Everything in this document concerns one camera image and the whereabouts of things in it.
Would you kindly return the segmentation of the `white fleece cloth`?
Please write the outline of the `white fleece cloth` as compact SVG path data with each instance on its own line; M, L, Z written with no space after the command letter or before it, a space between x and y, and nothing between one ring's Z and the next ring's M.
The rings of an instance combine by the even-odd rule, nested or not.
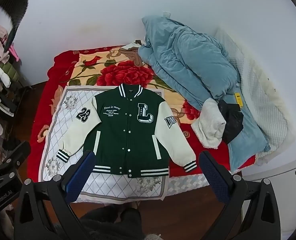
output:
M225 124L218 103L208 98L202 105L200 116L191 127L203 147L218 149L222 142Z

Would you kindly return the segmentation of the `yellow tag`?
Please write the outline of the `yellow tag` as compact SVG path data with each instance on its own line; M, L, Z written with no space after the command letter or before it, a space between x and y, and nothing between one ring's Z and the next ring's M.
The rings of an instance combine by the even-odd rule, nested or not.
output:
M234 96L235 96L237 104L239 105L240 108L242 108L243 107L243 102L242 102L241 94L240 93L235 93Z

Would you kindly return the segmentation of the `black garment on bed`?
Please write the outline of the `black garment on bed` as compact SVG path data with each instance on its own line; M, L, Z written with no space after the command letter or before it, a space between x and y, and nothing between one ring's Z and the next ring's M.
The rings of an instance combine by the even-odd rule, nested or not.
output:
M239 104L226 103L224 100L219 101L218 107L226 121L222 139L228 144L243 130L243 113Z

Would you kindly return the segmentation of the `white diamond pattern mat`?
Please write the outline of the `white diamond pattern mat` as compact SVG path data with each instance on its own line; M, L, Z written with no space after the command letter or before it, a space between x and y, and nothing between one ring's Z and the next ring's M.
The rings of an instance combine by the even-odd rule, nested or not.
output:
M68 126L77 114L77 110L96 94L113 86L67 86L60 96L57 109L52 117L39 166L38 181L48 181L64 172L80 159L82 149L70 157L67 163L56 157L59 140L66 133ZM122 204L140 200L163 200L168 192L169 178L145 177L130 179L114 174L91 173L83 187L77 202L95 202Z

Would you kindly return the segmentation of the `white textured headboard cushion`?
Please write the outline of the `white textured headboard cushion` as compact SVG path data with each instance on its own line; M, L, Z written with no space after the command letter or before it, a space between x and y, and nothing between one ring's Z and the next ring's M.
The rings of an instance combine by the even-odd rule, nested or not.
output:
M296 129L286 104L251 52L221 28L217 29L215 38L224 46L230 62L237 68L245 103L269 142L268 152L256 154L255 163L261 166L295 141Z

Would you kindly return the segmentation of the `red floral blanket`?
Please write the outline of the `red floral blanket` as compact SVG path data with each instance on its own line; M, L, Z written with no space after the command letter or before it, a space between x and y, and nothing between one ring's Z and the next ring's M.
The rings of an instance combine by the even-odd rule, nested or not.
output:
M166 85L150 66L142 63L135 48L105 47L65 51L54 58L54 65L47 75L48 81L40 97L30 139L32 151L28 158L27 176L34 181L38 179L52 117L59 107L64 88L70 85L117 86L125 83L161 89L195 154L204 150L191 128L191 123L200 115L199 111Z

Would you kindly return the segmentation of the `green white varsity jacket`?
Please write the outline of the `green white varsity jacket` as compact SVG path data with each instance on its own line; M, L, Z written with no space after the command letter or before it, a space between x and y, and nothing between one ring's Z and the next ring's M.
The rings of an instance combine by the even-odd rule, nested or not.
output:
M120 84L91 96L71 113L57 158L95 154L94 173L128 178L169 175L169 162L191 172L196 155L168 103L141 85Z

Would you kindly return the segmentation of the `light blue quilt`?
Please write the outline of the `light blue quilt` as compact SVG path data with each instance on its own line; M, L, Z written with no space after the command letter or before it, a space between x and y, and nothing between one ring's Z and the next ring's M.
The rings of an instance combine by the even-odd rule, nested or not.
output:
M242 94L241 78L219 41L162 16L145 16L142 22L145 44L138 54L169 87L200 112L208 98L237 104L234 94ZM231 171L270 149L244 98L242 102L243 130L227 144Z

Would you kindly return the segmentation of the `clothes rack with garments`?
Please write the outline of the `clothes rack with garments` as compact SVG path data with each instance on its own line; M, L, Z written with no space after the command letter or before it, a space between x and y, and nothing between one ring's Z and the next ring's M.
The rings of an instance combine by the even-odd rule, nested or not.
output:
M7 49L8 31L0 26L0 135L4 123L14 117L23 95L22 77L16 67L21 63L14 45Z

